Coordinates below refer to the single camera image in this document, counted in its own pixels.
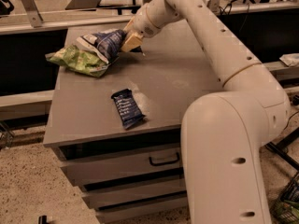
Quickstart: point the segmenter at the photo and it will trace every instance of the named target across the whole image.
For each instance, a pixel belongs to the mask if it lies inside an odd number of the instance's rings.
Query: drawer handle
[[[149,157],[149,163],[151,166],[163,166],[163,165],[167,165],[167,164],[173,164],[173,163],[176,163],[177,161],[179,161],[179,154],[176,153],[177,155],[177,158],[174,160],[174,161],[165,161],[165,162],[159,162],[159,163],[155,163],[152,161],[152,157]]]

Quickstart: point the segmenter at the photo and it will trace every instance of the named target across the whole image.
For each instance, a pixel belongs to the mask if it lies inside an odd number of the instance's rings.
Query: small dark blue packet
[[[118,109],[124,129],[129,129],[146,117],[139,109],[131,90],[125,89],[115,92],[112,94],[111,99],[114,100]]]

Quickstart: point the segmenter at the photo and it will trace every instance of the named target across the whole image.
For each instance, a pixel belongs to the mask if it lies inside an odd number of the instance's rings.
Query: floor
[[[38,0],[46,12],[50,4],[61,9],[70,0]],[[14,15],[23,11],[16,9]],[[292,113],[299,106],[292,107]],[[274,142],[278,142],[299,126],[299,114]],[[88,209],[80,198],[80,191],[70,185],[54,153],[42,145],[45,127],[15,131],[11,149],[0,151],[0,223],[35,224],[38,217],[48,216],[51,224],[98,224],[93,210]],[[289,148],[289,155],[299,161],[299,140]],[[296,170],[278,155],[261,148],[261,164],[269,205],[288,184]],[[188,208],[179,208],[145,217],[136,217],[116,224],[187,224],[190,222]]]

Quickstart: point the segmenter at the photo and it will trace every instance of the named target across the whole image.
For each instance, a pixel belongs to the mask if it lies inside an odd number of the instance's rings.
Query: gray tabletop
[[[123,28],[105,24],[70,28],[66,45],[80,35]],[[186,21],[167,25],[145,39],[141,53],[120,53],[100,78],[60,68],[44,145],[57,147],[180,127],[187,107],[198,97],[221,91],[221,84]],[[111,95],[130,89],[146,115],[145,121],[124,130]]]

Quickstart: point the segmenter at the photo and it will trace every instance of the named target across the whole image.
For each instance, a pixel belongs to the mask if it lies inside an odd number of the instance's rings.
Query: table
[[[80,35],[124,23],[70,28]],[[180,158],[180,124],[198,97],[222,91],[186,21],[145,39],[142,53],[120,53],[100,78],[60,68],[44,146],[102,222],[187,205]],[[146,115],[124,130],[111,95],[130,89]]]

